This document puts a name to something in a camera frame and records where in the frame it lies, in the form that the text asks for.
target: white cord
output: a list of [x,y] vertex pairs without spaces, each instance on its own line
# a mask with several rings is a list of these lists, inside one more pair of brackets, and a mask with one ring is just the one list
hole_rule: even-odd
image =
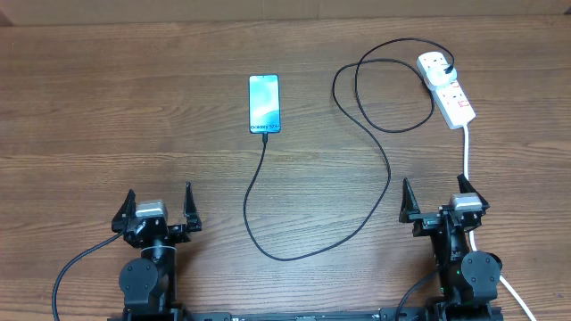
[[[469,180],[469,178],[468,178],[468,153],[469,153],[468,147],[470,144],[470,140],[469,140],[468,124],[465,124],[462,127],[464,128],[464,176],[466,177],[467,180]],[[472,251],[478,251],[478,249],[476,247],[476,235],[474,234],[474,231],[470,231],[470,233],[468,233],[468,237],[470,239],[470,247],[472,248]],[[513,297],[516,298],[517,303],[519,303],[521,308],[527,314],[527,317],[529,317],[529,319],[532,321],[537,321],[535,319],[532,311],[527,307],[527,305],[521,299],[519,294],[517,294],[516,290],[514,290],[514,288],[508,283],[508,280],[506,280],[505,277],[500,276],[500,282],[506,287],[506,289],[508,289],[508,291],[511,293],[511,295],[513,295]]]

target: power outlet socket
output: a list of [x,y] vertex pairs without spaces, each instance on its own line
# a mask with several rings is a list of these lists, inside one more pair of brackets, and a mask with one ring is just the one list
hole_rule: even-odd
[[476,112],[457,79],[447,84],[434,86],[427,78],[426,75],[429,75],[431,70],[435,68],[445,69],[450,66],[443,54],[437,52],[421,54],[418,57],[417,65],[420,73],[425,76],[426,85],[430,89],[450,129],[462,128],[462,126],[467,125],[476,117]]

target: wood grain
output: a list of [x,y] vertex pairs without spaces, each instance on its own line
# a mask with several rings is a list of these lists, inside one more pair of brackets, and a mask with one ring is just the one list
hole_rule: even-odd
[[[387,178],[373,142],[337,110],[337,69],[385,40],[446,45],[476,107],[471,176],[492,205],[477,231],[539,319],[571,318],[571,20],[568,17],[140,24],[0,29],[0,319],[51,319],[62,266],[111,236],[126,192],[162,198],[182,219],[185,181],[204,230],[179,246],[180,298],[192,311],[337,311],[394,306],[432,264],[430,242],[398,223],[408,177],[425,210],[457,192],[462,133],[439,111],[388,135],[393,182],[347,244],[281,263],[257,252],[242,201],[260,158],[248,131],[247,79],[281,77],[283,131],[249,202],[253,232],[278,256],[314,251],[349,234]],[[433,48],[386,47],[414,62]],[[362,69],[361,98],[380,126],[429,112],[402,66]],[[339,98],[362,117],[352,74]],[[122,308],[117,276],[138,251],[116,242],[80,261],[60,288],[66,320],[105,320]],[[500,287],[507,320],[525,315]],[[436,284],[410,304],[437,294]]]

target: extension cord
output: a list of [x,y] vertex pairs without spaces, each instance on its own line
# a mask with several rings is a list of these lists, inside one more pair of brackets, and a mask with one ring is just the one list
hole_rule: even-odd
[[450,129],[462,128],[476,117],[474,108],[456,79],[456,69],[449,77],[439,77],[445,75],[443,70],[450,66],[443,54],[423,53],[418,57],[417,66]]

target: smartphone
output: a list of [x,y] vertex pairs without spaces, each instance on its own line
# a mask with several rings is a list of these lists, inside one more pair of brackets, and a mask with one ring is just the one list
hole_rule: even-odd
[[281,129],[277,75],[250,76],[250,132],[279,133]]

